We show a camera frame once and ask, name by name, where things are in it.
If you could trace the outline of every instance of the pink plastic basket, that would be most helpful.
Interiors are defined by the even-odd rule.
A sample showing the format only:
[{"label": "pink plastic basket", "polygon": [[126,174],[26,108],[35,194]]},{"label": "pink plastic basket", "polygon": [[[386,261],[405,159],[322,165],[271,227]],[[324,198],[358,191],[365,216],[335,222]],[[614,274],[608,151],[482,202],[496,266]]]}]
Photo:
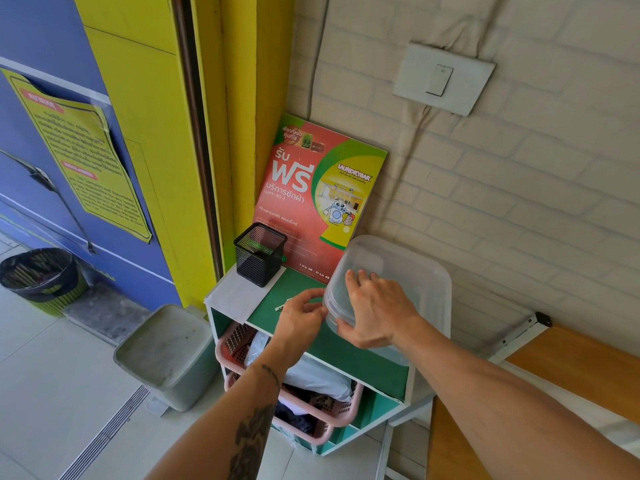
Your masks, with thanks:
[{"label": "pink plastic basket", "polygon": [[[225,380],[225,391],[231,389],[231,386],[236,383],[238,377],[239,376],[235,372],[227,375],[227,379]],[[329,438],[331,438],[331,435],[333,434],[333,427],[323,421],[318,421],[313,436],[303,433],[298,428],[295,428],[289,423],[276,417],[273,418],[273,424],[315,446],[324,445],[329,441]]]},{"label": "pink plastic basket", "polygon": [[[249,346],[256,332],[256,329],[247,324],[235,323],[229,326],[227,332],[220,337],[216,345],[216,358],[220,364],[230,371],[242,375],[246,370],[244,367],[244,359],[246,358]],[[357,382],[350,403],[342,403],[329,396],[325,396],[322,409],[318,409],[300,400],[287,391],[286,385],[282,386],[280,397],[304,409],[304,411],[311,414],[311,416],[315,416],[320,421],[324,421],[336,428],[342,428],[352,423],[356,418],[363,389],[363,384]]]}]

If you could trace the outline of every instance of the hand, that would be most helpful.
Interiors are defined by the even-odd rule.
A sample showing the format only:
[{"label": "hand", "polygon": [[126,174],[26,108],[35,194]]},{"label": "hand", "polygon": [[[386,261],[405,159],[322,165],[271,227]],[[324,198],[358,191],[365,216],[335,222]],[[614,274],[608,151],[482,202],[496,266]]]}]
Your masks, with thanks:
[{"label": "hand", "polygon": [[356,315],[356,327],[338,319],[338,335],[361,349],[385,347],[393,343],[402,322],[419,317],[400,284],[348,270],[345,276],[351,306]]},{"label": "hand", "polygon": [[324,288],[313,288],[288,300],[269,345],[283,350],[288,367],[295,365],[307,351],[320,331],[327,309],[322,303],[308,303],[312,298],[324,296]]}]

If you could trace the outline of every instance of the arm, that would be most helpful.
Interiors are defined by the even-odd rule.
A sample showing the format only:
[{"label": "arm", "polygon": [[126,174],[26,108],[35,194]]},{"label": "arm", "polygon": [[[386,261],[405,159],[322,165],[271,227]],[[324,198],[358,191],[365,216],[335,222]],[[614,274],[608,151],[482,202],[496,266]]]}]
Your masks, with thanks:
[{"label": "arm", "polygon": [[164,454],[147,480],[252,480],[258,475],[286,371],[315,340],[326,309],[308,303],[324,289],[287,301],[273,338],[236,384]]},{"label": "arm", "polygon": [[398,347],[494,478],[640,478],[640,460],[528,382],[453,344],[398,283],[362,270],[346,282],[356,327],[339,321],[340,336],[356,347]]}]

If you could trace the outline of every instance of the gray trash bin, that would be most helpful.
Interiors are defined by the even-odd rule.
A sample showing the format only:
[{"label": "gray trash bin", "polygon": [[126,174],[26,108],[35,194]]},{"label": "gray trash bin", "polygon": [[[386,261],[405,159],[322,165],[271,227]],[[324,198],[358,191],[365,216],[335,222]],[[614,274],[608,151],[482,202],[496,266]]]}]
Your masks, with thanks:
[{"label": "gray trash bin", "polygon": [[173,409],[188,411],[220,369],[215,349],[208,322],[164,305],[116,348],[113,360]]}]

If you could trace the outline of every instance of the tile floor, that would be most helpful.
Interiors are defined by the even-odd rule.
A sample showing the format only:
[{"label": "tile floor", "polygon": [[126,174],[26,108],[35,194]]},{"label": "tile floor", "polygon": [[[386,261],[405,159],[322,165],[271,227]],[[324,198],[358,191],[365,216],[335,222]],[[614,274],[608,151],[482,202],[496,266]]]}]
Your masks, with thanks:
[{"label": "tile floor", "polygon": [[[23,252],[0,234],[0,261]],[[66,319],[45,315],[0,289],[0,479],[57,480],[139,383],[112,360],[113,348]],[[82,475],[82,480],[139,480],[171,444],[223,394],[221,377],[187,413],[161,419],[144,405],[134,412]],[[293,448],[272,432],[260,480],[369,480],[383,428],[327,457]],[[396,428],[389,466],[424,478],[428,430]]]}]

